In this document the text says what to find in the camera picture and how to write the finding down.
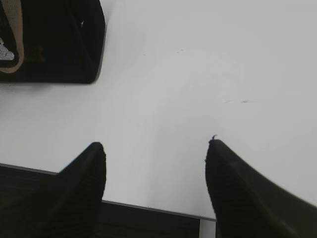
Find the gray trim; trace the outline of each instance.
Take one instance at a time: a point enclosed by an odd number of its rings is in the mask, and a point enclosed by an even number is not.
[[[4,45],[3,39],[0,37],[0,60],[14,60],[14,53],[9,51]]]
[[[183,213],[164,211],[164,210],[150,208],[150,207],[141,207],[141,206],[135,206],[135,205],[128,205],[128,204],[119,203],[119,202],[110,202],[110,201],[102,200],[102,203],[108,203],[108,204],[119,205],[119,206],[124,206],[124,207],[132,207],[132,208],[137,208],[137,209],[142,209],[142,210],[147,210],[147,211],[152,211],[152,212],[161,212],[161,213],[166,213],[166,214],[171,214],[171,215],[176,215],[176,216],[182,216],[182,217],[189,217],[189,218],[194,218],[194,219],[203,219],[203,220],[211,221],[211,222],[215,222],[216,221],[216,219],[207,218],[207,217],[199,217],[199,216],[188,215],[188,214],[183,214]]]
[[[16,166],[16,165],[7,165],[7,164],[2,164],[2,163],[0,163],[0,167],[7,167],[7,168],[11,168],[11,169],[17,169],[17,170],[24,170],[24,171],[36,172],[36,173],[41,173],[41,174],[46,174],[46,175],[56,175],[56,174],[57,174],[57,173],[55,173],[55,172],[50,172],[50,171],[45,171],[45,170],[31,169],[31,168],[26,168],[26,167],[21,167],[21,166]]]

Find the dark floor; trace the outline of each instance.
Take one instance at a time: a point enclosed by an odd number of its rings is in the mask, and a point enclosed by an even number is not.
[[[0,166],[0,209],[52,176]],[[95,230],[100,238],[198,238],[199,225],[199,219],[103,202]]]

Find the beige strap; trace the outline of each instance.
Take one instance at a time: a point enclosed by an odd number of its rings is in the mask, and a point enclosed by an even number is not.
[[[20,0],[0,0],[4,12],[8,18],[10,27],[13,31],[17,50],[19,53],[19,62],[12,68],[0,68],[4,73],[16,72],[24,61],[24,47],[23,47],[23,19],[22,8]]]

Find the white tile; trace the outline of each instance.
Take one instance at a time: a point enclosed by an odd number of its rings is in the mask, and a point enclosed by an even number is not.
[[[216,222],[200,220],[199,238],[215,238]]]

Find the white surface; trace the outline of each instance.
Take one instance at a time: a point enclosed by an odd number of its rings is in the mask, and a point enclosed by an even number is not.
[[[106,25],[108,25],[112,13],[113,4],[116,2],[116,0],[101,0],[100,2],[104,11]]]
[[[58,172],[100,141],[105,200],[215,218],[217,134],[317,205],[316,13],[310,0],[118,0],[94,85],[0,85],[0,163]]]
[[[216,222],[200,220],[199,238],[215,238]]]

